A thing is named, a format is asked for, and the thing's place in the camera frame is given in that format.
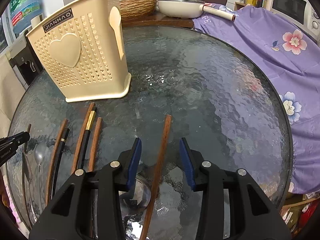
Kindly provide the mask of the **metal spoon wooden handle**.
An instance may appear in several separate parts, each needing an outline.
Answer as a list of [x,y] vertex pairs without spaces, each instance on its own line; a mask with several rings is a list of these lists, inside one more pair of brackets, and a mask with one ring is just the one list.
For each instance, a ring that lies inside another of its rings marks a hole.
[[148,181],[136,175],[135,184],[129,192],[119,191],[120,206],[129,210],[144,210],[151,200],[151,187]]

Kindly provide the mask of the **clear plastic spoon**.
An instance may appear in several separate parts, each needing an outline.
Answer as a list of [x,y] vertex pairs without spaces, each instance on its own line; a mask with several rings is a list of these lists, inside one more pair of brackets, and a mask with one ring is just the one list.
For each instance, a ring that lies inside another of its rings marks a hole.
[[40,168],[41,168],[41,164],[44,159],[46,150],[47,150],[47,145],[45,142],[38,144],[34,150],[34,158],[37,164],[37,170],[36,170],[37,179],[39,178]]

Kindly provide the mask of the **black chopstick gold tip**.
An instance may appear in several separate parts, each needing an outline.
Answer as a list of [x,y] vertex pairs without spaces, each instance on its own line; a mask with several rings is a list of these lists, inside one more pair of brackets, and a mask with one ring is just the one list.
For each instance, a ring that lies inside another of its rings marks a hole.
[[91,127],[92,127],[93,121],[95,119],[96,112],[97,112],[97,108],[94,107],[89,114],[89,117],[88,117],[88,120],[86,123],[86,127],[85,127],[84,136],[82,138],[82,143],[81,143],[81,147],[80,147],[80,154],[79,154],[79,161],[77,164],[77,169],[84,168],[87,145],[88,145],[88,141],[89,141],[89,137],[90,137],[90,133],[91,133]]

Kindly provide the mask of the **black chopstick gold band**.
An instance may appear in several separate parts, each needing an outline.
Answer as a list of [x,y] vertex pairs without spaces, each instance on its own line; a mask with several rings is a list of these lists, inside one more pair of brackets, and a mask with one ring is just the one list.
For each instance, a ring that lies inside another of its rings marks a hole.
[[65,144],[68,138],[68,134],[69,134],[69,128],[65,128],[62,134],[62,138],[60,140],[58,149],[57,149],[57,157],[56,157],[56,161],[54,164],[54,173],[53,173],[53,181],[52,181],[52,188],[51,188],[51,192],[50,192],[50,199],[52,199],[52,197],[55,194],[56,191],[56,184],[57,184],[57,177],[58,177],[58,172],[59,172],[59,168],[60,168],[60,163],[61,163],[61,159],[62,159],[62,154],[65,148]]

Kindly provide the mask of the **beige cloth cover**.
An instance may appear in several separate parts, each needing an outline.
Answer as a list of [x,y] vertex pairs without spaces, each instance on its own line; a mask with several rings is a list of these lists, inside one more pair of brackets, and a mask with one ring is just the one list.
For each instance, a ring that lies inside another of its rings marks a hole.
[[15,109],[25,93],[5,55],[1,56],[0,72],[0,134],[6,137]]

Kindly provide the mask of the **water dispenser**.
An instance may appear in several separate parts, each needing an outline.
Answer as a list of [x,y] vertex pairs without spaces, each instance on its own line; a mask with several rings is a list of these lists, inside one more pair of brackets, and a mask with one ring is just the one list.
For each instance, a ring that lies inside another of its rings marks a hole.
[[9,47],[9,64],[23,86],[31,85],[44,70],[27,38],[29,31],[31,31],[31,28],[22,31]]

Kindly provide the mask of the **cream perforated utensil holder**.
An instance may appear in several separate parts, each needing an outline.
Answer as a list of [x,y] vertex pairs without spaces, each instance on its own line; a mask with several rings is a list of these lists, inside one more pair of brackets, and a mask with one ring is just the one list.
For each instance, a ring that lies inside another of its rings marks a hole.
[[128,93],[119,0],[75,0],[33,27],[27,38],[66,102]]

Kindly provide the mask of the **paper cup stack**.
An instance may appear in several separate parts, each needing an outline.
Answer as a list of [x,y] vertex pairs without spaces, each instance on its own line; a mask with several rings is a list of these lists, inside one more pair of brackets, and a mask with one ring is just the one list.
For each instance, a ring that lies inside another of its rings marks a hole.
[[43,20],[43,14],[39,14],[31,19],[31,26],[34,29],[39,23],[41,23]]

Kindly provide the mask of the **wooden side counter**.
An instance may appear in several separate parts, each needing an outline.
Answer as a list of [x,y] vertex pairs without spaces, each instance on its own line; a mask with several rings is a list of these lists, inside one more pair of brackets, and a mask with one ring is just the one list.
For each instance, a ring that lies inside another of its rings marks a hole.
[[178,28],[193,29],[193,20],[187,18],[174,18],[163,15],[160,12],[156,12],[152,15],[143,16],[140,18],[130,19],[122,22],[122,27],[141,27],[141,26],[170,26]]

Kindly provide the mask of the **blue water jug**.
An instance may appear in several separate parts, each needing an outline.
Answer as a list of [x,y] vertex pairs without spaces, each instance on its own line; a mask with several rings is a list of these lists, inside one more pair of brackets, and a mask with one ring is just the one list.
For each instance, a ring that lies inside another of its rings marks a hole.
[[11,0],[9,3],[13,32],[20,35],[31,25],[31,20],[42,14],[40,0]]

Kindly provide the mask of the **purple floral cloth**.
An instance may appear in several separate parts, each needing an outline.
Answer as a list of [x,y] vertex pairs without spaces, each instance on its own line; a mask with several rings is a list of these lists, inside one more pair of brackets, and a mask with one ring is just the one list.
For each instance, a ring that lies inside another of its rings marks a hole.
[[289,191],[319,190],[319,47],[294,24],[251,5],[235,20],[204,13],[194,28],[249,57],[268,77],[284,104],[293,137]]

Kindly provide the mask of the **cream frying pan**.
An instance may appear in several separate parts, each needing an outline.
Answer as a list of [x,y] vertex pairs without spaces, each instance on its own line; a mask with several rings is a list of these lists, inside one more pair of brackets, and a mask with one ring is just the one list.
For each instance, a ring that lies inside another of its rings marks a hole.
[[206,12],[230,21],[236,18],[234,14],[215,9],[201,0],[157,0],[157,3],[160,12],[168,17],[198,18]]

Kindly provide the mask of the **woven wooden basin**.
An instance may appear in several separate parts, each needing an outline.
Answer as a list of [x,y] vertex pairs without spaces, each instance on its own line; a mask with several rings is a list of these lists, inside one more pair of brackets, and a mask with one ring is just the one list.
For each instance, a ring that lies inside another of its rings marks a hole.
[[129,21],[152,15],[155,11],[156,3],[157,0],[121,0],[121,20]]

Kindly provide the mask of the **white microwave oven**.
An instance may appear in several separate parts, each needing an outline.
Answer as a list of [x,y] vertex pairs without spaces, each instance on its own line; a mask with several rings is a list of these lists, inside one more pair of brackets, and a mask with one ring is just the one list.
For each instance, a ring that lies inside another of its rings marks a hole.
[[315,38],[319,35],[319,16],[307,0],[272,0],[271,11]]

